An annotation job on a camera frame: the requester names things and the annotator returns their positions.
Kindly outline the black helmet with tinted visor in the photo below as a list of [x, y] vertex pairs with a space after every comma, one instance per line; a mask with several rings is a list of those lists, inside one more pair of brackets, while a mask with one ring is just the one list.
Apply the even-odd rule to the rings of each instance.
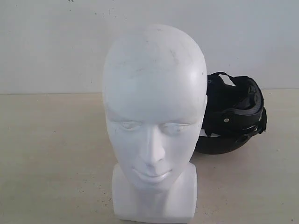
[[195, 151], [225, 154], [237, 150], [267, 126], [264, 97], [256, 81], [248, 76], [228, 75], [223, 71], [207, 76], [207, 106]]

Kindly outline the white mannequin head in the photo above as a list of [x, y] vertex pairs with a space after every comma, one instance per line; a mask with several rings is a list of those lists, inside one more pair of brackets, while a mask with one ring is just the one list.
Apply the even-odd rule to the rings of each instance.
[[103, 70], [107, 132], [117, 160], [112, 200], [121, 220], [188, 224], [197, 204], [191, 163], [207, 104], [207, 71], [184, 31], [150, 24], [121, 35]]

